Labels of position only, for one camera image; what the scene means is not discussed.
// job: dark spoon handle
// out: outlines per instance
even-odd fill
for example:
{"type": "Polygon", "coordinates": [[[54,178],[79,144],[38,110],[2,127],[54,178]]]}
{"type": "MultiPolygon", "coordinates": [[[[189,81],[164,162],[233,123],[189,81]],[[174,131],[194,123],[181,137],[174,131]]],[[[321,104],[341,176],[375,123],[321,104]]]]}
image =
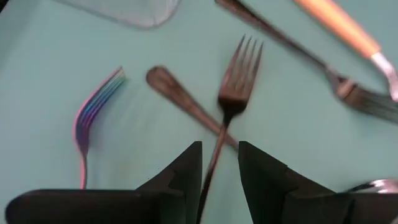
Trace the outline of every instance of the dark spoon handle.
{"type": "MultiPolygon", "coordinates": [[[[181,86],[174,76],[163,66],[155,66],[147,72],[147,83],[150,87],[169,99],[181,110],[198,120],[204,127],[215,134],[220,132],[221,125],[197,103],[192,96],[181,86]]],[[[238,142],[229,134],[225,136],[226,142],[238,148],[238,142]]]]}

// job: teal tablecloth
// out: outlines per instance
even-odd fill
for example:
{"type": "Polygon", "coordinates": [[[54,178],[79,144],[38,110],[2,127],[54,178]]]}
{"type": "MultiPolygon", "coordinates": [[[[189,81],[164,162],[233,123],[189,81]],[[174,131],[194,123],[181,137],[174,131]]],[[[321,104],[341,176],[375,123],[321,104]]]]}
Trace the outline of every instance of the teal tablecloth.
{"type": "MultiPolygon", "coordinates": [[[[357,81],[385,79],[292,0],[247,0],[288,35],[357,81]]],[[[338,1],[398,65],[395,0],[338,1]]],[[[49,0],[12,0],[0,14],[0,209],[32,189],[77,188],[72,122],[90,92],[122,65],[129,81],[92,131],[89,188],[134,189],[194,140],[203,169],[216,138],[153,92],[146,71],[163,64],[218,119],[216,94],[243,34],[264,40],[256,89],[231,134],[333,189],[397,177],[398,126],[336,101],[323,75],[212,0],[183,0],[158,29],[137,30],[49,0]]],[[[205,223],[249,223],[236,153],[225,146],[205,223]]]]}

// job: wooden handle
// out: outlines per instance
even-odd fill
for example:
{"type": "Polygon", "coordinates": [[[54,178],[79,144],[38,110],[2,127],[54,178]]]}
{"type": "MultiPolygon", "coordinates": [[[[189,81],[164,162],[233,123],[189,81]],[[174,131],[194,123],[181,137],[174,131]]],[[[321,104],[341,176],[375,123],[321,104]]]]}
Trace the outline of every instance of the wooden handle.
{"type": "Polygon", "coordinates": [[[369,58],[380,51],[372,39],[350,16],[331,0],[295,0],[327,28],[339,35],[363,57],[369,58]]]}

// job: cutlery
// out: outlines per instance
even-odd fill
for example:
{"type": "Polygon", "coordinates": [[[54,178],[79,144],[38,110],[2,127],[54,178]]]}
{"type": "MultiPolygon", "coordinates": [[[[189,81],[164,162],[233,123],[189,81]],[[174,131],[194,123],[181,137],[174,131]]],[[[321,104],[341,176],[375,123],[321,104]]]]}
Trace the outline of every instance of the cutlery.
{"type": "Polygon", "coordinates": [[[391,98],[398,101],[398,76],[394,66],[382,54],[380,45],[359,24],[331,0],[295,1],[360,55],[372,61],[387,78],[391,98]]]}
{"type": "MultiPolygon", "coordinates": [[[[157,93],[195,118],[204,127],[215,134],[219,133],[220,124],[199,105],[165,66],[154,66],[151,68],[147,72],[146,80],[148,85],[157,93]]],[[[225,141],[236,151],[238,150],[238,142],[229,134],[226,134],[225,141]]]]}
{"type": "Polygon", "coordinates": [[[398,103],[392,100],[390,96],[366,90],[355,83],[352,79],[341,76],[339,72],[326,64],[322,59],[288,38],[271,23],[255,14],[252,9],[245,6],[240,1],[215,0],[215,2],[229,12],[232,12],[235,16],[238,16],[243,21],[248,22],[255,28],[270,34],[276,40],[289,46],[296,52],[301,53],[301,55],[307,58],[310,62],[322,69],[335,96],[349,107],[393,123],[398,123],[398,103]]]}
{"type": "Polygon", "coordinates": [[[224,118],[213,155],[211,156],[211,160],[207,168],[203,189],[200,194],[197,224],[201,221],[201,215],[206,204],[211,179],[220,156],[226,131],[231,120],[246,109],[254,86],[254,81],[256,80],[257,71],[259,69],[263,43],[256,54],[256,58],[253,58],[257,41],[254,41],[250,53],[248,53],[251,41],[250,38],[246,42],[243,53],[241,53],[239,58],[239,52],[241,51],[244,40],[245,36],[242,37],[238,48],[235,50],[235,53],[229,62],[218,93],[218,104],[224,112],[224,118]]]}
{"type": "Polygon", "coordinates": [[[398,193],[398,180],[396,179],[380,179],[358,185],[347,190],[352,193],[380,193],[380,194],[396,194],[398,193]]]}
{"type": "Polygon", "coordinates": [[[90,128],[101,108],[125,81],[122,67],[113,72],[83,103],[73,122],[73,138],[80,154],[80,188],[87,186],[87,155],[90,147],[90,128]]]}

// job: black fork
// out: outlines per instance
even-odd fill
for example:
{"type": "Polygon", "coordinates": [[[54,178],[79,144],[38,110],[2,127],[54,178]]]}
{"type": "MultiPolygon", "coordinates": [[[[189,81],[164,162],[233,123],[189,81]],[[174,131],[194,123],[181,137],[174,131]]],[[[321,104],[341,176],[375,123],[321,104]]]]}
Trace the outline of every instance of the black fork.
{"type": "Polygon", "coordinates": [[[197,214],[197,224],[199,224],[201,220],[201,215],[203,213],[210,188],[211,178],[213,177],[214,169],[220,156],[221,147],[224,143],[224,137],[227,128],[231,120],[246,109],[254,86],[254,81],[256,80],[257,71],[259,69],[263,44],[261,44],[256,58],[253,58],[257,41],[254,41],[250,53],[248,53],[248,48],[251,41],[251,38],[249,38],[243,52],[241,53],[241,56],[239,56],[239,52],[241,51],[244,40],[245,36],[242,37],[238,48],[229,62],[224,79],[221,83],[220,91],[218,93],[218,104],[223,110],[224,119],[215,149],[213,151],[213,155],[211,157],[211,161],[207,168],[205,183],[203,184],[203,189],[201,191],[197,214]]]}

